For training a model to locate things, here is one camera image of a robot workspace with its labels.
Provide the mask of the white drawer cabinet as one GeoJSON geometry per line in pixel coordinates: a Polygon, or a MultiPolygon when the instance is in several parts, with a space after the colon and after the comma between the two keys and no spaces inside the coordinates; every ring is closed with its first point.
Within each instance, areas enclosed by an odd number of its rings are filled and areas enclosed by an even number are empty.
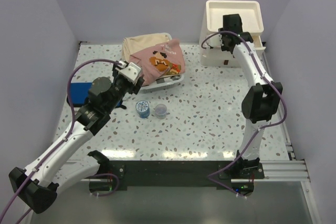
{"type": "MultiPolygon", "coordinates": [[[[209,35],[223,27],[224,15],[238,14],[242,20],[242,29],[251,34],[256,54],[262,57],[266,47],[262,45],[264,31],[260,5],[257,1],[208,0],[205,5],[199,44],[209,35]]],[[[239,67],[239,63],[230,52],[216,48],[200,49],[201,65],[206,67],[239,67]]]]}

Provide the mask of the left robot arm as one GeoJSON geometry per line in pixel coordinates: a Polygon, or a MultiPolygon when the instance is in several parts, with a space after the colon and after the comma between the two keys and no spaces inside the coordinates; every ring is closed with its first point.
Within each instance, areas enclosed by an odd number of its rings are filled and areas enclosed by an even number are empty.
{"type": "Polygon", "coordinates": [[[60,183],[53,178],[63,164],[107,124],[124,96],[137,94],[144,83],[142,69],[134,63],[115,63],[112,72],[112,79],[93,80],[86,103],[72,115],[64,133],[43,154],[25,168],[15,167],[9,173],[14,196],[35,213],[44,212],[56,200],[60,183]]]}

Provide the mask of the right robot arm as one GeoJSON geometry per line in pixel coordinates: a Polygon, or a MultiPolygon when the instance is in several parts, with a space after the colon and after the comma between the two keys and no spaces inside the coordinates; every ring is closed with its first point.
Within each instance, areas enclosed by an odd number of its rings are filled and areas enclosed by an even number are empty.
{"type": "Polygon", "coordinates": [[[251,34],[243,31],[239,14],[224,15],[223,27],[218,31],[221,33],[221,50],[229,51],[237,59],[249,87],[241,102],[242,114],[246,119],[243,142],[235,162],[224,172],[246,178],[258,169],[264,131],[278,110],[283,87],[280,82],[274,82],[263,67],[251,34]]]}

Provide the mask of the pink printed t-shirt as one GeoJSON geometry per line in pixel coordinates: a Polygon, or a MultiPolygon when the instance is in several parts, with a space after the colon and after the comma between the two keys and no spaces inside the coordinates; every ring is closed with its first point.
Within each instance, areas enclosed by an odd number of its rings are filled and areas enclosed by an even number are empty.
{"type": "Polygon", "coordinates": [[[130,61],[142,68],[144,86],[163,76],[185,72],[185,61],[180,41],[172,39],[131,54],[130,61]]]}

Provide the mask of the white laundry basket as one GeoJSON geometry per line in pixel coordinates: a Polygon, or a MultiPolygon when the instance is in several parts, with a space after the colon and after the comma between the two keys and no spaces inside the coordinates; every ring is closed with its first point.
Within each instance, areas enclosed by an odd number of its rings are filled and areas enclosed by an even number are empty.
{"type": "Polygon", "coordinates": [[[166,88],[171,88],[174,85],[181,82],[184,78],[184,73],[175,76],[163,76],[157,80],[155,80],[151,85],[142,86],[141,92],[151,92],[155,90],[161,90],[166,88]]]}

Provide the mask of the blue round tin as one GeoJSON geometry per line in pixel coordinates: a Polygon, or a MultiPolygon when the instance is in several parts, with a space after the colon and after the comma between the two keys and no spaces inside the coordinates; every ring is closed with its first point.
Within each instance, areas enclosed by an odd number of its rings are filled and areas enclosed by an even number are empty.
{"type": "Polygon", "coordinates": [[[150,115],[150,106],[147,101],[139,101],[135,105],[136,112],[140,118],[148,118],[150,115]]]}

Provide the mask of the clear plastic cup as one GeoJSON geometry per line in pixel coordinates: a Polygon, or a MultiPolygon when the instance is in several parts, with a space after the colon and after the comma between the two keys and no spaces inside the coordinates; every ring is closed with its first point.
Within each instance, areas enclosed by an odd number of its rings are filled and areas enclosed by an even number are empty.
{"type": "Polygon", "coordinates": [[[167,114],[167,107],[165,104],[158,104],[155,108],[154,108],[154,113],[155,116],[158,119],[164,119],[166,118],[166,114],[167,114]]]}

